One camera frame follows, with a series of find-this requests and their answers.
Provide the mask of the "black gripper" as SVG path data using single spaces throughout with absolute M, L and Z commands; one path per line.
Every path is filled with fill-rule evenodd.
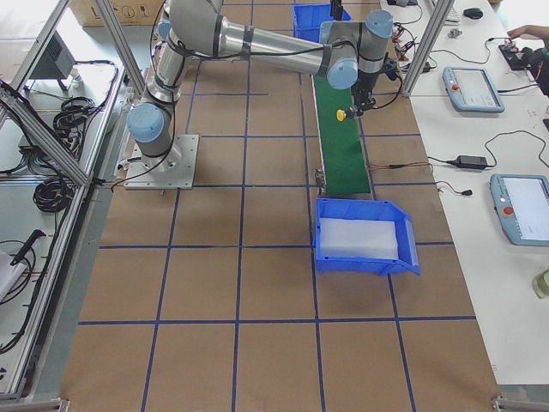
M 372 73 L 363 70 L 358 71 L 357 81 L 351 87 L 353 115 L 355 117 L 363 116 L 366 111 L 371 110 L 376 105 L 373 89 L 380 74 L 379 70 Z

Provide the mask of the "person hand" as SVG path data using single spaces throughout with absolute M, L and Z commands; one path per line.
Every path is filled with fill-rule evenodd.
M 510 39 L 538 39 L 539 37 L 531 33 L 533 26 L 524 25 L 507 32 Z

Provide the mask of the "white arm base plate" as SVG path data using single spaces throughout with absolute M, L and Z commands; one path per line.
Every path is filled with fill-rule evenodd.
M 197 134 L 177 135 L 172 151 L 157 166 L 161 159 L 142 156 L 138 144 L 134 144 L 133 156 L 139 160 L 129 164 L 123 186 L 128 190 L 170 190 L 193 188 L 196 170 L 196 157 L 199 146 Z

